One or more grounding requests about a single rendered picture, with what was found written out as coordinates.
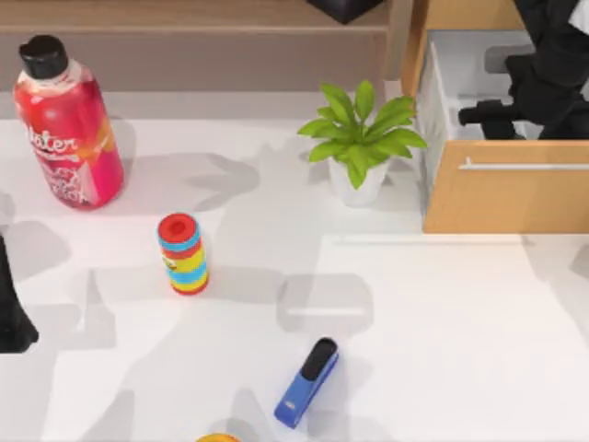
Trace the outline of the pale wooden cupboard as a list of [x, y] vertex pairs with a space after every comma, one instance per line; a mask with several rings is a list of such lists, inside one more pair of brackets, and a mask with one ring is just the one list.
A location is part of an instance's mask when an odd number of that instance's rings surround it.
[[514, 0], [413, 0], [409, 37], [401, 67], [403, 94], [416, 94], [429, 31], [523, 28]]

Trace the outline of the black angular block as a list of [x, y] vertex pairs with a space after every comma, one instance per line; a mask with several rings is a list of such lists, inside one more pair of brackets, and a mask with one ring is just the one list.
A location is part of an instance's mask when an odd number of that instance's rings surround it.
[[340, 24], [348, 24], [385, 0], [306, 0], [307, 3], [333, 18]]

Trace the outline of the blue and black stapler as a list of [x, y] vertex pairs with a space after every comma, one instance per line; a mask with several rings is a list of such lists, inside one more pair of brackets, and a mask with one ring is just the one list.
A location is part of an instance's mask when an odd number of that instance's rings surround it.
[[310, 403], [339, 360], [339, 346], [329, 337], [320, 338], [307, 355], [304, 364], [279, 400], [274, 417], [295, 429]]

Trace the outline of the pale wooden drawer front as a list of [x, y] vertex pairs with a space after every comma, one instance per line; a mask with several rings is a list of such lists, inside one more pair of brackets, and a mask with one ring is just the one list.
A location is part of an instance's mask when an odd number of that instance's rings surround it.
[[424, 232], [589, 234], [589, 171], [459, 170], [466, 157], [478, 163], [589, 163], [589, 142], [446, 142]]

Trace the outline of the brown wooden shelf unit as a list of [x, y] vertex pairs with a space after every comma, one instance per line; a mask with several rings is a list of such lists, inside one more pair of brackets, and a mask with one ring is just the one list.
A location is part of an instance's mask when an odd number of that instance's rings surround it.
[[51, 34], [105, 90], [314, 91], [377, 81], [389, 6], [342, 25], [306, 0], [0, 0], [0, 88]]

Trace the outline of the stack of coloured rings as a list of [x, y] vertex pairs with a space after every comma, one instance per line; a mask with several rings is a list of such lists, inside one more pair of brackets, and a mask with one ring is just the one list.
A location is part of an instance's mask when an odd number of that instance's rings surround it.
[[171, 287], [183, 296], [203, 291], [210, 274], [196, 219], [185, 213], [167, 215], [156, 233]]

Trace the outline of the green plant in white pot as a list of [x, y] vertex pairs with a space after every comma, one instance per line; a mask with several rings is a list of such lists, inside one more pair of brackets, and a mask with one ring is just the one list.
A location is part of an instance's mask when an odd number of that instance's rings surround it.
[[345, 205], [367, 206], [377, 198], [393, 157], [411, 159], [413, 148], [427, 147], [413, 128], [415, 100], [399, 96], [377, 107], [375, 88], [368, 80], [353, 95], [328, 83], [320, 90], [328, 104], [297, 131], [318, 141], [308, 161], [328, 163], [333, 191]]

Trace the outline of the grey drawer inside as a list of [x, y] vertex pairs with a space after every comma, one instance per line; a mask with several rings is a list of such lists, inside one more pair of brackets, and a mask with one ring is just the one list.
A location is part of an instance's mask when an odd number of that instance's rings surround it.
[[[486, 140], [478, 124], [461, 125], [457, 114], [483, 100], [513, 103], [505, 60], [534, 46], [523, 31], [435, 30], [427, 38], [419, 86], [418, 124], [432, 153], [447, 141]], [[514, 124], [526, 140], [542, 130], [531, 122]]]

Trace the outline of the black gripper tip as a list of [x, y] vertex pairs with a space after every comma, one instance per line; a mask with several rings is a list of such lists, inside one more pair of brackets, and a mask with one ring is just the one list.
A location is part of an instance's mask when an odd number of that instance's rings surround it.
[[39, 340], [14, 286], [4, 237], [0, 234], [0, 354], [22, 354]]

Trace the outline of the red bottle with black cap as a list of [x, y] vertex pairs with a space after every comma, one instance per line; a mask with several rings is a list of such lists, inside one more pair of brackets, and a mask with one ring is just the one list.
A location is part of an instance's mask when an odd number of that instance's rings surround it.
[[97, 79], [52, 35], [32, 37], [18, 55], [13, 99], [51, 193], [100, 208], [120, 192], [124, 169]]

